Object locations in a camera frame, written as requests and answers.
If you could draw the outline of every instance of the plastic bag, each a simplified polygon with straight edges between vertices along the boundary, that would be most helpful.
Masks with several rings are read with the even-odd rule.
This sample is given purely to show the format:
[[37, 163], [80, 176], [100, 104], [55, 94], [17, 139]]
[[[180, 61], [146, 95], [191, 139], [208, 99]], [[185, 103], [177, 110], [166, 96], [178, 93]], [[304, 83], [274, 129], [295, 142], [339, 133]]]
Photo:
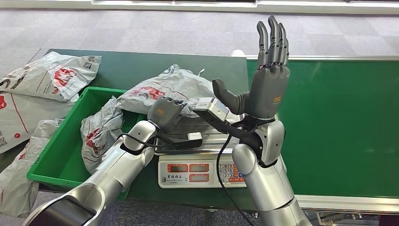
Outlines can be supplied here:
[[41, 120], [64, 118], [78, 98], [59, 102], [0, 92], [0, 153], [28, 140]]
[[99, 112], [82, 120], [82, 158], [90, 174], [94, 173], [103, 154], [122, 133], [123, 113], [115, 105], [116, 98], [112, 96]]
[[26, 174], [61, 122], [61, 119], [40, 121], [26, 147], [0, 173], [1, 213], [13, 217], [27, 217], [31, 212], [39, 183], [28, 180]]
[[50, 52], [0, 79], [0, 91], [67, 101], [97, 75], [101, 56]]
[[118, 98], [117, 107], [124, 110], [147, 114], [155, 101], [161, 97], [183, 100], [187, 106], [181, 115], [198, 117], [192, 111], [201, 97], [214, 97], [212, 83], [191, 71], [172, 65], [157, 77], [140, 82]]

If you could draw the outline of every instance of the silver robotic arm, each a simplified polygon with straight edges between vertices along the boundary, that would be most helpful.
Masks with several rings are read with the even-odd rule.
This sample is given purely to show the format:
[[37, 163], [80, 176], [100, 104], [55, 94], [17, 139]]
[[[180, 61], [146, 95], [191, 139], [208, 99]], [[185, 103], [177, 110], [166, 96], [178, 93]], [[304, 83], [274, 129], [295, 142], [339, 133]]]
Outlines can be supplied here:
[[160, 97], [148, 112], [148, 121], [138, 122], [127, 135], [118, 138], [91, 177], [35, 209], [23, 225], [100, 225], [120, 192], [125, 191], [151, 161], [155, 145], [148, 142], [160, 131], [169, 132], [184, 106], [182, 101]]
[[[284, 125], [274, 118], [290, 76], [288, 39], [283, 24], [278, 24], [274, 16], [268, 23], [270, 45], [265, 25], [261, 21], [257, 25], [258, 68], [250, 91], [234, 95], [222, 80], [214, 79], [217, 99], [200, 99], [194, 111], [218, 131], [240, 139], [233, 147], [233, 161], [265, 226], [311, 226], [294, 196], [280, 155]], [[230, 125], [225, 120], [229, 111], [245, 114], [244, 120]]]

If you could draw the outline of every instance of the scale keypad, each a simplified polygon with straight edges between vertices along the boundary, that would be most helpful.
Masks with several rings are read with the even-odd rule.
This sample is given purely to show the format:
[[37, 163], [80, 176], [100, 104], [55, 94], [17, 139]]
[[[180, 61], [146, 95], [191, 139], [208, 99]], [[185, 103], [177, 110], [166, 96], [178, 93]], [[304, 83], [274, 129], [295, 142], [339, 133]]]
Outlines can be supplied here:
[[223, 182], [244, 182], [235, 164], [219, 164], [219, 175]]

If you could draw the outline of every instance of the gray carpet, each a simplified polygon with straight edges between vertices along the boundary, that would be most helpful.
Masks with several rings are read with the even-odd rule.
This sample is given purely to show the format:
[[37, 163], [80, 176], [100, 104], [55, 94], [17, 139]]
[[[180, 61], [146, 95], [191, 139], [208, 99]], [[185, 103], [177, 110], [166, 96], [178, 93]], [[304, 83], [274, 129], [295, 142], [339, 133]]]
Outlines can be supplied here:
[[[0, 10], [0, 74], [41, 57], [49, 48], [229, 56], [258, 51], [256, 23], [267, 14], [169, 11]], [[291, 55], [399, 55], [397, 16], [277, 15]], [[40, 192], [35, 207], [57, 194]], [[0, 226], [23, 219], [0, 215]], [[124, 201], [104, 226], [245, 225], [233, 211]]]

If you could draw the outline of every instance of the green plastic crate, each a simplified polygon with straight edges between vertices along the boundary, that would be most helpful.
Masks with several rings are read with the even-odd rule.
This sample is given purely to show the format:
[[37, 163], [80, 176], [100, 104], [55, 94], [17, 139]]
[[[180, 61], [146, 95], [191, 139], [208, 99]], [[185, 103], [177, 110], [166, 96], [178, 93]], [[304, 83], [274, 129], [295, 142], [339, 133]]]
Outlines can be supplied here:
[[[27, 178], [61, 191], [69, 191], [89, 178], [81, 157], [81, 121], [98, 112], [112, 96], [119, 97], [124, 92], [120, 89], [87, 87], [28, 171]], [[122, 130], [129, 132], [145, 115], [123, 111], [123, 118]], [[118, 199], [125, 199], [128, 190], [121, 193]]]

